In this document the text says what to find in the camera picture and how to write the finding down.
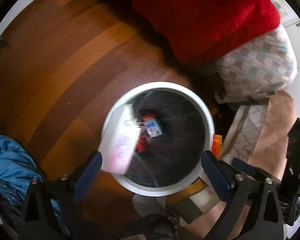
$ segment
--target dark fabric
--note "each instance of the dark fabric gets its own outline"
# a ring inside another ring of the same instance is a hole
[[[132,0],[176,58],[201,65],[279,26],[270,0]]]
[[[0,194],[0,215],[4,221],[16,232],[21,225],[21,206],[11,205],[7,199]]]
[[[193,220],[203,215],[203,212],[189,198],[185,197],[173,205],[173,209],[182,217],[188,224]]]
[[[183,96],[168,91],[140,95],[135,116],[154,114],[162,135],[148,138],[146,150],[134,154],[125,175],[145,187],[165,187],[186,177],[204,149],[205,129],[198,110]]]
[[[171,221],[157,214],[146,216],[129,224],[116,239],[143,235],[146,240],[177,240],[176,230]]]

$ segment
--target white bucket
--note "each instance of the white bucket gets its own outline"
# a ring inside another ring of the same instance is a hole
[[[168,91],[173,92],[178,95],[183,96],[185,99],[187,99],[189,102],[191,102],[195,108],[198,110],[202,117],[202,122],[205,129],[205,138],[204,138],[204,149],[203,150],[210,150],[212,145],[212,139],[214,134],[214,125],[213,120],[210,114],[210,111],[208,110],[205,103],[191,90],[188,88],[185,88],[183,86],[180,86],[178,84],[170,83],[170,82],[152,82],[148,84],[144,84],[141,86],[138,86],[126,94],[124,94],[111,108],[109,111],[105,122],[102,127],[102,134],[105,132],[105,128],[109,122],[109,119],[111,117],[112,112],[119,106],[130,103],[134,98],[136,98],[139,95],[142,95],[149,91]],[[188,187],[190,184],[192,184],[199,175],[202,174],[202,167],[201,162],[199,161],[197,166],[190,172],[185,178],[183,178],[178,183],[175,183],[170,186],[166,187],[144,187],[141,185],[138,185],[134,183],[133,181],[129,180],[124,175],[119,174],[112,174],[112,176],[126,189],[145,196],[166,196],[174,194],[180,190],[183,190],[184,188]]]

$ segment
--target red cloth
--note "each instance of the red cloth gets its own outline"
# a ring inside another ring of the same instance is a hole
[[[168,38],[180,62],[202,64],[274,30],[270,0],[132,0],[133,8]]]

